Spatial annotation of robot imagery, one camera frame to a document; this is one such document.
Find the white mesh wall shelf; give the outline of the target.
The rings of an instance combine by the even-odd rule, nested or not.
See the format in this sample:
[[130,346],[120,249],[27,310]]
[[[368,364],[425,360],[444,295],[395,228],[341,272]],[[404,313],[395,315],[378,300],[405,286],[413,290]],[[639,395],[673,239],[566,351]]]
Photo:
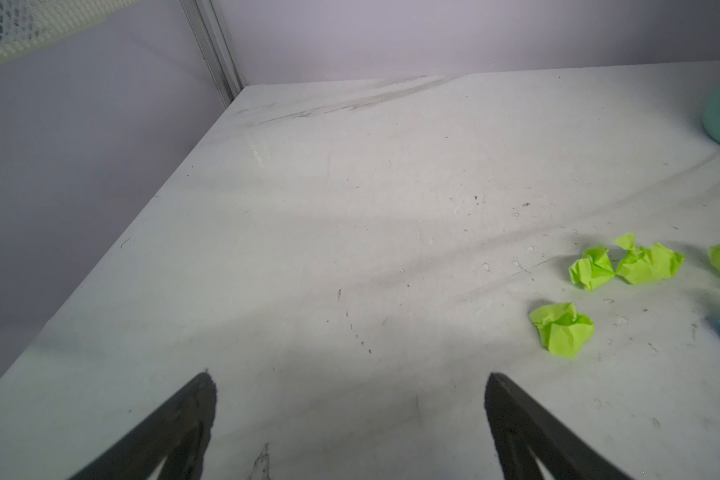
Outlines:
[[0,66],[104,22],[134,0],[0,0]]

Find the aluminium frame post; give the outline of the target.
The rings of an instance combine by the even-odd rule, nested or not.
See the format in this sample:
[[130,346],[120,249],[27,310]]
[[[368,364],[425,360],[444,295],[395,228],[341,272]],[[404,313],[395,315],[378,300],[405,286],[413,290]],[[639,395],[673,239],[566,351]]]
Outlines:
[[224,107],[229,107],[241,93],[245,82],[237,68],[221,6],[213,0],[179,1],[212,82]]

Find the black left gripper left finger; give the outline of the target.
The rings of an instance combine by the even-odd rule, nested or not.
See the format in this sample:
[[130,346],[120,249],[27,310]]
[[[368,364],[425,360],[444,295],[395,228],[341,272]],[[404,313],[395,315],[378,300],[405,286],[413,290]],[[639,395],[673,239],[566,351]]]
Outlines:
[[217,387],[201,372],[75,479],[199,479],[215,419]]

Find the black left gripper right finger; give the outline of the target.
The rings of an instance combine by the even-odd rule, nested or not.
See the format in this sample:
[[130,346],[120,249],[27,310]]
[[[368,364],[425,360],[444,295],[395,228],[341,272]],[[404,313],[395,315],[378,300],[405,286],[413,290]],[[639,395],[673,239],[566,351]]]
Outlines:
[[583,442],[507,375],[489,375],[484,408],[506,479],[630,477]]

